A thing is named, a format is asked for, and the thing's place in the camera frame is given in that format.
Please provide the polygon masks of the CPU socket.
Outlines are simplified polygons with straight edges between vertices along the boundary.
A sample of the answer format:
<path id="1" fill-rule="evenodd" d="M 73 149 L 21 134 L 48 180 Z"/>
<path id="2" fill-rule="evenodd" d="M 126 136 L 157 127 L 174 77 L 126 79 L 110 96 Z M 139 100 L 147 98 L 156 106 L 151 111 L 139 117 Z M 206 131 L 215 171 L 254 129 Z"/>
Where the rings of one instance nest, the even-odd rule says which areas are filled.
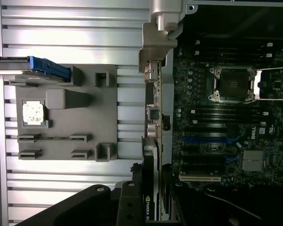
<path id="1" fill-rule="evenodd" d="M 217 66 L 209 69 L 211 93 L 208 100 L 222 104 L 249 103 L 255 100 L 257 71 L 246 66 Z"/>

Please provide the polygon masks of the green Dell motherboard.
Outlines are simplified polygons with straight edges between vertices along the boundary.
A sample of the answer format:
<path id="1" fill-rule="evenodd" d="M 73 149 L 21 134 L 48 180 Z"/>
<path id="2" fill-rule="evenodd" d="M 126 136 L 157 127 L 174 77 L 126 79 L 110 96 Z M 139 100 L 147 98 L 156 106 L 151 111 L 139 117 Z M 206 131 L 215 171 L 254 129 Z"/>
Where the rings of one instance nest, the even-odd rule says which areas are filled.
<path id="1" fill-rule="evenodd" d="M 206 62 L 196 62 L 194 52 L 196 40 L 259 40 L 273 42 L 273 47 L 266 48 L 271 53 L 271 58 L 263 64 L 210 64 Z M 222 186 L 243 186 L 243 185 L 272 185 L 283 186 L 283 102 L 278 101 L 252 101 L 239 104 L 222 104 L 208 100 L 211 93 L 209 69 L 217 66 L 246 66 L 252 67 L 257 72 L 261 69 L 282 68 L 283 67 L 283 40 L 275 39 L 222 39 L 222 38 L 188 38 L 180 37 L 178 47 L 174 54 L 174 119 L 173 119 L 173 144 L 172 144 L 172 171 L 176 175 L 202 175 L 221 177 L 221 182 L 214 182 Z M 190 108 L 196 105 L 256 105 L 269 112 L 264 120 L 267 125 L 241 125 L 241 124 L 193 124 Z M 212 127 L 227 128 L 227 134 L 186 134 L 183 129 L 186 127 Z M 240 138 L 231 144 L 191 144 L 184 143 L 183 137 L 228 137 Z M 182 151 L 182 146 L 197 145 L 200 147 L 198 153 L 187 154 Z M 245 150 L 263 151 L 265 153 L 265 164 L 262 172 L 245 172 L 242 170 L 242 154 Z M 224 173 L 185 173 L 181 169 L 187 166 L 182 161 L 186 156 L 213 155 L 224 156 L 226 162 Z M 197 187 L 208 185 L 210 182 L 191 182 Z"/>

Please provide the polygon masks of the open metal PC case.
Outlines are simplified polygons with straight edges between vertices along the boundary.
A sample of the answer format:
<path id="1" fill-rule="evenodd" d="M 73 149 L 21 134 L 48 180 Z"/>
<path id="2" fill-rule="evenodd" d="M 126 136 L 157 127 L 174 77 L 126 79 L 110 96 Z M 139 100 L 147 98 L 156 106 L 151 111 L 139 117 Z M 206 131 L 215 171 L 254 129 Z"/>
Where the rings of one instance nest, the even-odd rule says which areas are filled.
<path id="1" fill-rule="evenodd" d="M 283 0 L 171 0 L 183 13 L 163 79 L 178 186 L 283 190 Z"/>

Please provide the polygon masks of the RAM slot white clips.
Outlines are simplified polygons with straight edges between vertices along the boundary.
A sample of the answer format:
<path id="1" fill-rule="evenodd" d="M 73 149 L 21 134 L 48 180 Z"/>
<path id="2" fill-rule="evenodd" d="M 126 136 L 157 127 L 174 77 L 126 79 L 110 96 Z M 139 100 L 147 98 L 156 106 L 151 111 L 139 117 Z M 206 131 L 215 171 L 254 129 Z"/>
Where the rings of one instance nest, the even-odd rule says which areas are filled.
<path id="1" fill-rule="evenodd" d="M 255 47 L 273 47 L 273 42 L 259 40 L 196 40 L 195 46 L 207 47 L 238 47 L 238 46 L 255 46 Z"/>
<path id="2" fill-rule="evenodd" d="M 202 58 L 271 58 L 273 55 L 271 53 L 248 53 L 248 52 L 207 52 L 196 50 L 194 52 L 195 56 Z"/>
<path id="3" fill-rule="evenodd" d="M 249 115 L 263 115 L 268 116 L 269 112 L 262 112 L 251 109 L 192 109 L 190 110 L 192 114 L 211 114 L 211 115 L 240 115 L 240 114 L 249 114 Z"/>
<path id="4" fill-rule="evenodd" d="M 245 124 L 245 125 L 267 125 L 265 121 L 230 121 L 230 120 L 192 120 L 193 124 Z"/>

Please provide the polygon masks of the black short expansion slot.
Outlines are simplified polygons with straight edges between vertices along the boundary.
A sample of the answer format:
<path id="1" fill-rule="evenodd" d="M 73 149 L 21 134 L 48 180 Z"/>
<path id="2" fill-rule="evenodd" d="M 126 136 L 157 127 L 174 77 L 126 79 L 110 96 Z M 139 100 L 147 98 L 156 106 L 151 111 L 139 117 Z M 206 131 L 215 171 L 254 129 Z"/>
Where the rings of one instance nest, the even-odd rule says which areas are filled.
<path id="1" fill-rule="evenodd" d="M 182 151 L 187 154 L 198 153 L 200 151 L 200 147 L 197 145 L 182 146 Z"/>

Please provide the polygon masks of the silver CPU chip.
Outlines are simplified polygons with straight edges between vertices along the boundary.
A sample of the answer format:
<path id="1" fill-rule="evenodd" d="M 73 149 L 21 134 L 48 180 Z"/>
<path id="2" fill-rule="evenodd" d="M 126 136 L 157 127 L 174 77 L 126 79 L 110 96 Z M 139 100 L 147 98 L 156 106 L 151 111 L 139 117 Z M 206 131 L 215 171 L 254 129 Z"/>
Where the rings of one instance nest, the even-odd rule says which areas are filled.
<path id="1" fill-rule="evenodd" d="M 24 127 L 45 127 L 45 101 L 44 100 L 23 100 L 22 101 L 22 122 Z"/>

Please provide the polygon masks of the gray plastic parts rack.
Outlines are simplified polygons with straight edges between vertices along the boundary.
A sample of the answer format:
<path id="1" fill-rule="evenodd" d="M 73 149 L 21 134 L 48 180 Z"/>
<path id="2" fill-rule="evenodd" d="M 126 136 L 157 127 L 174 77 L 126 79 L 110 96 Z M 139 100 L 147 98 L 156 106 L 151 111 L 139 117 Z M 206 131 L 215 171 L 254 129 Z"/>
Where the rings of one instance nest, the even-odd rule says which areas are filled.
<path id="1" fill-rule="evenodd" d="M 70 82 L 15 83 L 20 160 L 117 158 L 117 69 L 71 65 Z M 24 127 L 22 101 L 45 101 L 45 127 Z"/>

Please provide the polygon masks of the black long expansion slot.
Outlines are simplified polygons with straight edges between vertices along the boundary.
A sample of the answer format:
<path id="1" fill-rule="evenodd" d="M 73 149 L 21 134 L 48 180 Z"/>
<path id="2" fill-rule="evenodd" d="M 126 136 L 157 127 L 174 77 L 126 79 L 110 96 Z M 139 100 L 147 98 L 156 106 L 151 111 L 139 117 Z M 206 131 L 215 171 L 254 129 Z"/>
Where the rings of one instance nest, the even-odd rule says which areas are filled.
<path id="1" fill-rule="evenodd" d="M 227 128 L 212 128 L 212 127 L 186 127 L 183 129 L 186 134 L 205 135 L 205 134 L 227 134 Z"/>
<path id="2" fill-rule="evenodd" d="M 224 156 L 200 155 L 186 156 L 182 161 L 189 165 L 224 165 L 226 158 Z"/>
<path id="3" fill-rule="evenodd" d="M 224 173 L 225 167 L 221 165 L 187 165 L 183 166 L 181 169 L 182 172 L 192 173 L 192 172 L 200 172 L 200 173 Z"/>

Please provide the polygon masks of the silver chipset heatsink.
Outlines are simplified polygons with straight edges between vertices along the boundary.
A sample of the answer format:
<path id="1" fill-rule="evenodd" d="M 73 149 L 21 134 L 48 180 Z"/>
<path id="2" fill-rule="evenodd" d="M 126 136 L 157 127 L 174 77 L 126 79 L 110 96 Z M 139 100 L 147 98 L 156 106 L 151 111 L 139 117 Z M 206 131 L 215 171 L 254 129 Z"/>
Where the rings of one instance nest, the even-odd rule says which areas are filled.
<path id="1" fill-rule="evenodd" d="M 263 151 L 245 150 L 242 154 L 242 170 L 245 172 L 262 172 L 265 164 Z"/>

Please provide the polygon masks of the disk drive with blue bracket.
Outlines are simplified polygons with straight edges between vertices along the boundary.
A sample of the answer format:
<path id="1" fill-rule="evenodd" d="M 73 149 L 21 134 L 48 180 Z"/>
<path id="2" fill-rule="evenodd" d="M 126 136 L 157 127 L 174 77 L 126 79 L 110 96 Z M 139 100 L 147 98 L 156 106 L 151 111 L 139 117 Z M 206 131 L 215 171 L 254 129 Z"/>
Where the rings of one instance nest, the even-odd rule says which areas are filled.
<path id="1" fill-rule="evenodd" d="M 0 75 L 13 79 L 71 81 L 71 69 L 46 58 L 0 56 Z"/>

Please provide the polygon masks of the white PCI expansion slot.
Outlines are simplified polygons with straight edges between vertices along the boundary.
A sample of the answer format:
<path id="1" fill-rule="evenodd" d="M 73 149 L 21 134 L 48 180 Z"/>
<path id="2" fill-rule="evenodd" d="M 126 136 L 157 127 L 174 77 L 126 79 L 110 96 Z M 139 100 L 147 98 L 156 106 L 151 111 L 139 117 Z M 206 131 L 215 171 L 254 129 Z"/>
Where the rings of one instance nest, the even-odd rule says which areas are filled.
<path id="1" fill-rule="evenodd" d="M 202 176 L 202 175 L 179 175 L 181 181 L 190 182 L 221 182 L 221 177 Z"/>

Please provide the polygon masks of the silver socket cover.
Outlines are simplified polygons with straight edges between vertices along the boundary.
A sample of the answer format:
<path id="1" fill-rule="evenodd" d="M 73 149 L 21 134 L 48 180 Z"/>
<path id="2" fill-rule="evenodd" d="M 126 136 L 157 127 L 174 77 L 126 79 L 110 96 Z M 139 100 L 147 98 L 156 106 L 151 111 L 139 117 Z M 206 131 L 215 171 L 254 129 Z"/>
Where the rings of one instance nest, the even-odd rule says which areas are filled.
<path id="1" fill-rule="evenodd" d="M 255 98 L 283 99 L 283 67 L 261 69 L 255 76 Z"/>

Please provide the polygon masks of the blue long expansion slot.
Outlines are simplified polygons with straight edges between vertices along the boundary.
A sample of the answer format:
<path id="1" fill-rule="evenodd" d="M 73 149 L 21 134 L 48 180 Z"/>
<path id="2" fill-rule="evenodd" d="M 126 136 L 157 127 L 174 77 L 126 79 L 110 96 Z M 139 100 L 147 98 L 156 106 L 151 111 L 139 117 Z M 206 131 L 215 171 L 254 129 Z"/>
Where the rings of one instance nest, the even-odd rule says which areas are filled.
<path id="1" fill-rule="evenodd" d="M 228 137 L 183 137 L 182 141 L 184 143 L 191 144 L 206 144 L 206 143 L 214 143 L 214 144 L 231 144 L 232 142 L 237 141 L 240 136 L 235 138 Z"/>

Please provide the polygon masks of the RAM slot black clips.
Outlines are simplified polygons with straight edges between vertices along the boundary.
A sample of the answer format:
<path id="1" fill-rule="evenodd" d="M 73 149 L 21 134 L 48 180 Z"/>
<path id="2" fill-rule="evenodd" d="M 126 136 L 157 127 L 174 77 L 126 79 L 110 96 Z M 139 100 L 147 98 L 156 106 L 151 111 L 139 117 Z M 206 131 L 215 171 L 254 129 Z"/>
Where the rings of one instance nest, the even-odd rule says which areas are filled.
<path id="1" fill-rule="evenodd" d="M 197 47 L 195 49 L 200 53 L 212 52 L 212 53 L 264 53 L 269 51 L 266 48 L 244 48 L 244 47 Z"/>
<path id="2" fill-rule="evenodd" d="M 196 62 L 206 62 L 210 64 L 246 64 L 246 65 L 255 65 L 263 64 L 267 60 L 265 58 L 197 58 Z"/>
<path id="3" fill-rule="evenodd" d="M 265 111 L 265 109 L 256 105 L 196 105 L 191 110 L 247 110 L 247 111 Z"/>
<path id="4" fill-rule="evenodd" d="M 190 118 L 196 119 L 196 120 L 248 120 L 248 121 L 259 121 L 264 120 L 266 117 L 260 117 L 259 115 L 253 116 L 241 116 L 241 115 L 192 115 Z"/>

